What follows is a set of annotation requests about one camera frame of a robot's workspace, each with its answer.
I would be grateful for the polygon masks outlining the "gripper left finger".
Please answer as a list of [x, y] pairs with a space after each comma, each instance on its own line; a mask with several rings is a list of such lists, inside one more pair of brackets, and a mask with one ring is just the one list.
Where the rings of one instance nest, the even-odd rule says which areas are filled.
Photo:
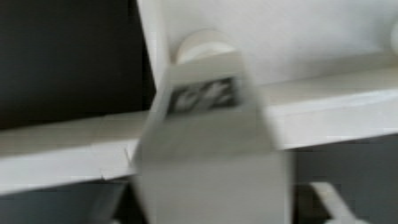
[[125, 187], [91, 182], [0, 196], [0, 224], [119, 224]]

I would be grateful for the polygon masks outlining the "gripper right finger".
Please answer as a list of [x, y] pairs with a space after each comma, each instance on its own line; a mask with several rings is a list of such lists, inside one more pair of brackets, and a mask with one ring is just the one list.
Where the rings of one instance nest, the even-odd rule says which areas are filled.
[[294, 224], [372, 224], [361, 219], [329, 182], [295, 185]]

